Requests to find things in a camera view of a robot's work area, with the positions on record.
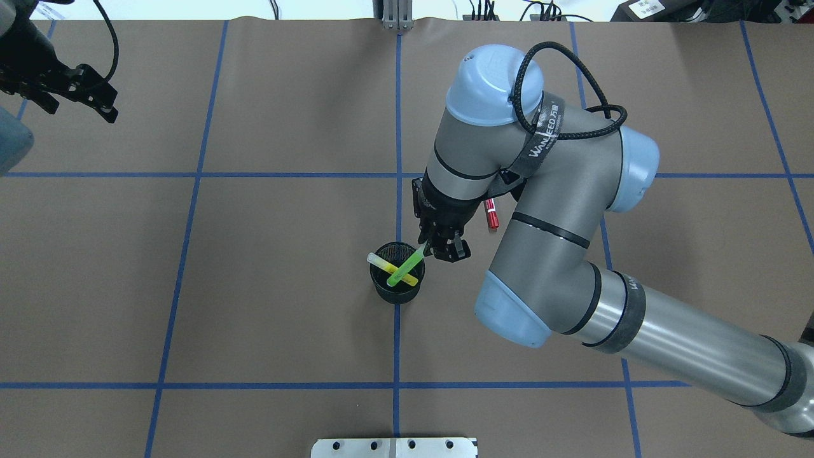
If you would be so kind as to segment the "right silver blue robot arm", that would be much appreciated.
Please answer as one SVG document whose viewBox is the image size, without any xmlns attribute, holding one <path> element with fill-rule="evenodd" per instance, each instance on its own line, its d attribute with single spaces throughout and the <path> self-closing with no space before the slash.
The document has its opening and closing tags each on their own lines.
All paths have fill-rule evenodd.
<svg viewBox="0 0 814 458">
<path fill-rule="evenodd" d="M 659 168 L 657 143 L 626 117 L 560 43 L 471 50 L 411 184 L 418 243 L 448 263 L 470 257 L 466 223 L 483 201 L 511 194 L 516 207 L 476 300 L 489 330 L 531 348 L 573 336 L 811 440 L 811 345 L 743 330 L 586 259 L 603 214 L 630 211 Z"/>
</svg>

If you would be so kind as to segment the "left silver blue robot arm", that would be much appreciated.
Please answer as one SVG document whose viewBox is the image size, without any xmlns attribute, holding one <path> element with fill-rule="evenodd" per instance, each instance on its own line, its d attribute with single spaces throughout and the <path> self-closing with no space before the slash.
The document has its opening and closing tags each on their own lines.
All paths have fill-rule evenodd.
<svg viewBox="0 0 814 458">
<path fill-rule="evenodd" d="M 55 95 L 69 86 L 69 68 L 57 58 L 52 42 L 32 22 L 38 1 L 2 2 L 1 87 L 53 114 Z M 2 109 L 1 168 L 8 173 L 30 151 L 33 133 L 20 115 Z"/>
</svg>

